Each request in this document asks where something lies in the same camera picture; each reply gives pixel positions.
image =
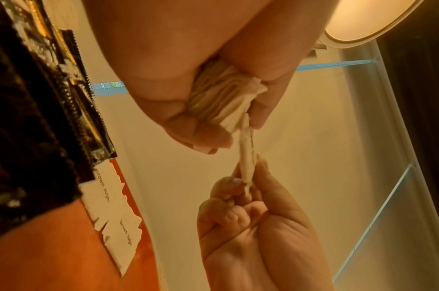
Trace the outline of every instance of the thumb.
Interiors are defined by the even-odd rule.
[[[253,175],[253,183],[261,192],[269,212],[309,227],[310,221],[295,198],[269,172],[267,162],[259,159]]]

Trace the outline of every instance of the blue line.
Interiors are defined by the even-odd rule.
[[[353,60],[353,61],[334,62],[334,63],[325,63],[325,64],[300,65],[296,69],[296,72],[370,64],[372,62],[373,62],[372,59],[367,59],[367,60]],[[121,81],[95,83],[92,84],[92,89],[96,96],[107,96],[107,95],[128,93],[128,90],[125,88],[124,83]]]
[[[376,221],[378,220],[379,216],[382,214],[382,212],[384,211],[384,209],[386,208],[387,204],[389,203],[389,201],[391,201],[392,197],[395,195],[395,193],[397,192],[397,189],[400,187],[400,184],[403,182],[403,180],[405,179],[406,175],[408,174],[408,172],[410,171],[410,169],[412,169],[413,166],[412,165],[408,165],[408,167],[406,168],[406,170],[403,172],[402,176],[400,177],[400,179],[397,181],[397,184],[395,184],[395,186],[393,187],[391,193],[389,194],[389,196],[386,198],[386,201],[384,201],[384,203],[382,204],[381,208],[379,208],[378,213],[376,213],[376,215],[374,216],[373,220],[371,221],[370,225],[367,227],[367,229],[365,230],[365,232],[362,234],[362,236],[360,237],[360,239],[358,240],[357,244],[354,246],[354,248],[352,249],[352,251],[350,251],[349,255],[347,256],[346,260],[344,261],[344,263],[341,265],[341,268],[339,268],[339,271],[336,273],[335,277],[333,278],[333,283],[336,282],[336,280],[338,280],[339,276],[341,275],[341,273],[344,271],[344,269],[346,268],[347,264],[349,263],[349,261],[352,259],[352,256],[354,255],[354,253],[358,250],[358,248],[360,247],[360,245],[362,244],[362,242],[365,240],[365,237],[368,235],[368,233],[370,232],[371,228],[373,227],[373,225],[376,223]]]

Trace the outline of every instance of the orange surface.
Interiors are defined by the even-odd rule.
[[[112,163],[125,182],[117,162]],[[123,193],[140,215],[127,185]],[[0,291],[158,291],[150,236],[143,223],[140,228],[135,257],[120,278],[81,201],[36,217],[0,237]]]

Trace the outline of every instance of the hand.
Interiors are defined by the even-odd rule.
[[[338,0],[82,0],[107,61],[149,118],[178,142],[228,148],[231,135],[199,123],[186,101],[200,66],[218,55],[263,80],[250,107],[263,126]]]
[[[245,205],[237,171],[219,180],[199,208],[197,231],[211,290],[334,290],[309,218],[266,162],[256,165],[253,201]]]

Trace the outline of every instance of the black plastic wrapper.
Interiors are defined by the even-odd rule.
[[[0,0],[0,235],[80,198],[115,157],[72,31],[39,0]]]

